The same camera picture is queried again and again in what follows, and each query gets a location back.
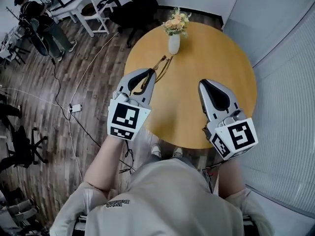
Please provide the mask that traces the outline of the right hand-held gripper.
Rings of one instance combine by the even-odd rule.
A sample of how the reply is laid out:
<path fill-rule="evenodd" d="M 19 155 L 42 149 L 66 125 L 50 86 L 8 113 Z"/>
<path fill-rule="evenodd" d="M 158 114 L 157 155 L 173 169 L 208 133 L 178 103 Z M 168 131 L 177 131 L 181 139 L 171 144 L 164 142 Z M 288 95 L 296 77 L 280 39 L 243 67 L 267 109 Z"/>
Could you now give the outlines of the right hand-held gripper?
<path fill-rule="evenodd" d="M 246 153 L 258 144 L 252 118 L 247 118 L 243 109 L 238 109 L 232 90 L 219 82 L 202 79 L 198 93 L 203 113 L 209 121 L 204 132 L 223 160 Z M 225 118 L 225 112 L 229 113 L 232 105 L 237 110 Z"/>

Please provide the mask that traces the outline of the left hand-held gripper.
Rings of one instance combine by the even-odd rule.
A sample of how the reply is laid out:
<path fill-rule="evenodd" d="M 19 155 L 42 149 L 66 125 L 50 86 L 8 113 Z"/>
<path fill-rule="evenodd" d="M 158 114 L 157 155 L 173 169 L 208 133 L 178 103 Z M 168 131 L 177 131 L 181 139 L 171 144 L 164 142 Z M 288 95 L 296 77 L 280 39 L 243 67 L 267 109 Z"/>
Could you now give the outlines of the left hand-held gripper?
<path fill-rule="evenodd" d="M 152 68 L 140 68 L 122 77 L 108 107 L 108 135 L 129 141 L 135 139 L 151 113 L 149 103 L 156 77 L 157 74 Z M 146 78 L 141 91 L 132 93 L 135 87 Z"/>

